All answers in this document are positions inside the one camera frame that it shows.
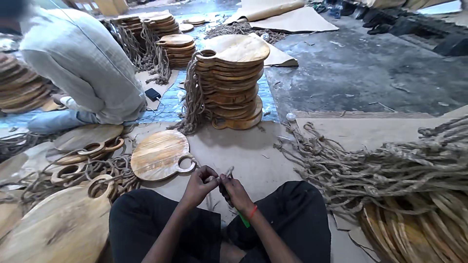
blue jeans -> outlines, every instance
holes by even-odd
[[[94,123],[99,123],[94,113],[56,110],[36,115],[28,122],[28,129],[39,134],[53,134],[61,130]]]

handle hole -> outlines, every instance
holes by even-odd
[[[88,196],[90,198],[100,197],[106,190],[109,185],[109,182],[105,182],[107,179],[100,179],[96,182],[93,182],[88,188]]]
[[[202,53],[202,57],[204,58],[209,58],[209,57],[216,55],[216,51],[211,50],[211,49],[202,50],[200,51],[200,53]]]
[[[78,169],[79,169],[78,165],[67,166],[67,167],[63,168],[62,170],[60,170],[57,177],[62,178],[63,176],[74,174],[74,173],[76,173],[78,171]]]
[[[178,165],[181,169],[188,169],[190,168],[190,165],[192,165],[192,158],[189,156],[184,156],[179,160]]]

shoe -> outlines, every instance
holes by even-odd
[[[365,23],[364,25],[362,25],[363,28],[374,28],[376,26],[378,26],[379,24],[381,23],[381,21],[379,19],[372,19],[371,21]]]
[[[392,26],[389,25],[389,24],[380,24],[380,25],[376,25],[374,28],[369,30],[367,33],[369,35],[385,34],[385,33],[388,33],[391,28],[392,28]]]

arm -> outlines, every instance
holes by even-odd
[[[249,217],[252,216],[249,219],[250,224],[253,226],[258,237],[262,241],[271,262],[302,263],[302,261],[294,254],[294,252],[291,251],[284,241],[281,240],[262,213],[258,210],[255,211],[255,204],[250,200],[249,195],[239,180],[228,178],[224,174],[221,174],[219,177],[221,178],[222,184],[227,193],[223,193],[221,186],[220,191],[223,196],[225,196],[228,203],[233,204],[245,219],[249,219]]]
[[[104,101],[96,97],[93,87],[63,68],[50,54],[36,50],[21,50],[21,52],[24,60],[39,75],[50,79],[57,87],[69,94],[76,106],[82,106],[81,110],[97,113],[104,108]]]
[[[203,166],[192,174],[182,199],[174,212],[172,212],[169,221],[142,263],[169,263],[172,261],[174,252],[179,244],[185,218],[219,184],[218,180],[203,183],[203,180],[206,180],[210,176],[217,178],[218,174],[208,166]]]

concrete floor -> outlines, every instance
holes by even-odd
[[[238,2],[194,0],[130,12],[206,14],[236,10]],[[293,110],[388,111],[372,102],[400,112],[440,116],[468,103],[468,57],[442,57],[390,34],[368,35],[362,21],[323,16],[340,30],[288,35],[275,44],[299,61],[297,68],[265,70],[280,120]]]

